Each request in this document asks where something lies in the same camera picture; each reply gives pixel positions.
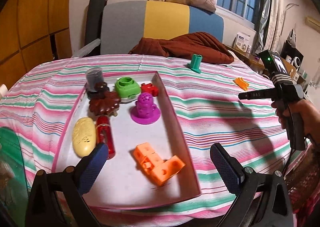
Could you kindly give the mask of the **person right hand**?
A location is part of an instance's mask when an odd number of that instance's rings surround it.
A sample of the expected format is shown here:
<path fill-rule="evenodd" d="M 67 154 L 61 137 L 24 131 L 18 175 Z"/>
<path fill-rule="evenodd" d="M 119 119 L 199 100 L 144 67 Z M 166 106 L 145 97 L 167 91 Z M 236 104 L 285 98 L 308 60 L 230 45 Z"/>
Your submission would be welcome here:
<path fill-rule="evenodd" d="M 305 99 L 295 103 L 290 103 L 289 108 L 292 113 L 299 113 L 301 115 L 304 124 L 304 134 L 310 135 L 312 144 L 319 148 L 319 110 L 316 109 L 312 102 Z"/>

